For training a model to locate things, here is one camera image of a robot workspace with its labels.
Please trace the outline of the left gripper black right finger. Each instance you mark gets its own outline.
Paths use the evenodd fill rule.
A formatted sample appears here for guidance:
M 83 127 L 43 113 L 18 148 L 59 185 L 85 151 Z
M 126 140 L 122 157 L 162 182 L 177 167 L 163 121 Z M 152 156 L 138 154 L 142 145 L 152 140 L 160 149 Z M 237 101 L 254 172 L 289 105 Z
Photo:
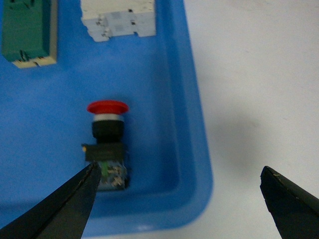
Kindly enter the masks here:
M 260 189 L 283 239 L 319 237 L 319 199 L 269 166 L 261 172 Z

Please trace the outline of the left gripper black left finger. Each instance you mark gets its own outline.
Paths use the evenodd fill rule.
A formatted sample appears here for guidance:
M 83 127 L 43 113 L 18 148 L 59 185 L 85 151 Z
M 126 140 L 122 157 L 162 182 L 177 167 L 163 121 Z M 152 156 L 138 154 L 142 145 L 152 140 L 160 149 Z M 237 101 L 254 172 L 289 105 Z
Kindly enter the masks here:
M 92 162 L 0 230 L 2 239 L 80 239 L 95 202 L 101 168 Z

